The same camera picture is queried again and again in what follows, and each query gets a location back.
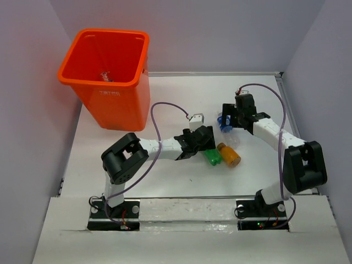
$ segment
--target white label on bucket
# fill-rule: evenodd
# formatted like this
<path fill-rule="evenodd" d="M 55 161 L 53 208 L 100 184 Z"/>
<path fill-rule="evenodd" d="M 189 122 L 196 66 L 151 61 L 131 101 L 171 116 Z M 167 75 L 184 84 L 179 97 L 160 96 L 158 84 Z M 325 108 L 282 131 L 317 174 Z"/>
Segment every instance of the white label on bucket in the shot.
<path fill-rule="evenodd" d="M 114 95 L 120 96 L 120 92 L 112 92 L 112 91 L 99 91 L 101 95 Z"/>

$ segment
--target small bottle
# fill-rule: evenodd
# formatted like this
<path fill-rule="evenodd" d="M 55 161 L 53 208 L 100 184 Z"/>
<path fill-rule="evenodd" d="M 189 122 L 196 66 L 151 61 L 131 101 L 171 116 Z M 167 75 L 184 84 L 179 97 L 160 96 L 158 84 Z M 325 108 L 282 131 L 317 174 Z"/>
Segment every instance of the small bottle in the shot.
<path fill-rule="evenodd" d="M 226 146 L 224 143 L 220 143 L 217 146 L 218 151 L 222 159 L 230 168 L 234 168 L 240 163 L 241 157 L 231 148 Z"/>
<path fill-rule="evenodd" d="M 213 166 L 215 166 L 216 164 L 220 164 L 221 163 L 221 155 L 217 150 L 206 150 L 203 151 L 204 156 L 207 158 L 207 160 L 209 161 L 210 164 L 212 164 Z"/>
<path fill-rule="evenodd" d="M 230 126 L 230 116 L 226 116 L 226 125 L 222 125 L 222 113 L 218 113 L 217 124 L 220 128 L 221 134 L 228 146 L 234 150 L 240 145 L 240 139 L 235 135 L 235 131 Z"/>

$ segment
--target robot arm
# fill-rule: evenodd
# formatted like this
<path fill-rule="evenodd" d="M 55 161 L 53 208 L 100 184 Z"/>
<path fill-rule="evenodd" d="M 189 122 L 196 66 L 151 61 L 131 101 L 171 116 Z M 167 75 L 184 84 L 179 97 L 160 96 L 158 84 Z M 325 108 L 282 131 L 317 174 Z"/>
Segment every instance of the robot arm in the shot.
<path fill-rule="evenodd" d="M 194 122 L 193 118 L 198 117 L 201 120 Z M 184 160 L 194 156 L 198 151 L 215 149 L 213 127 L 201 124 L 202 115 L 194 115 L 190 120 L 192 130 L 184 129 L 182 135 L 162 140 L 158 159 Z M 139 139 L 134 133 L 126 134 L 108 148 L 101 156 L 106 175 L 105 199 L 123 191 L 125 183 L 146 161 L 154 160 L 158 150 L 157 140 Z M 123 195 L 119 195 L 109 199 L 108 205 L 116 207 L 123 201 Z"/>
<path fill-rule="evenodd" d="M 244 128 L 252 135 L 267 142 L 278 151 L 280 127 L 266 113 L 257 113 L 251 94 L 237 95 L 236 105 L 223 104 L 222 122 L 230 116 L 230 124 Z M 301 191 L 326 183 L 327 174 L 319 143 L 306 142 L 287 131 L 282 134 L 283 194 L 284 199 Z M 256 207 L 264 210 L 282 201 L 280 182 L 259 190 L 255 197 Z"/>

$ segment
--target cable connector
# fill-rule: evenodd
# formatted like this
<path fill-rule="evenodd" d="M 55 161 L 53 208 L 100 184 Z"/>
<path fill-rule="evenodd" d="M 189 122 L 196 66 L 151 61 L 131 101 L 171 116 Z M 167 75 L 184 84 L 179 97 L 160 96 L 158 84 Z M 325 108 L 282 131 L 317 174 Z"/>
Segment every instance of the cable connector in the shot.
<path fill-rule="evenodd" d="M 204 115 L 203 114 L 194 114 L 189 119 L 189 129 L 191 132 L 195 131 L 197 128 L 200 128 L 204 124 Z"/>

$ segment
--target orange bottle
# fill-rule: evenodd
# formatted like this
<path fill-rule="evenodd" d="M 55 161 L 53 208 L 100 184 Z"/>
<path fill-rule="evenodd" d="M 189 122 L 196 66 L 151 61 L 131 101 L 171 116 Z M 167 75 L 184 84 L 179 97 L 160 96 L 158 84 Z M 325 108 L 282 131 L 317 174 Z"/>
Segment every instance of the orange bottle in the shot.
<path fill-rule="evenodd" d="M 226 146 L 224 143 L 220 143 L 217 146 L 217 149 L 230 168 L 234 168 L 240 163 L 241 157 L 231 147 Z"/>

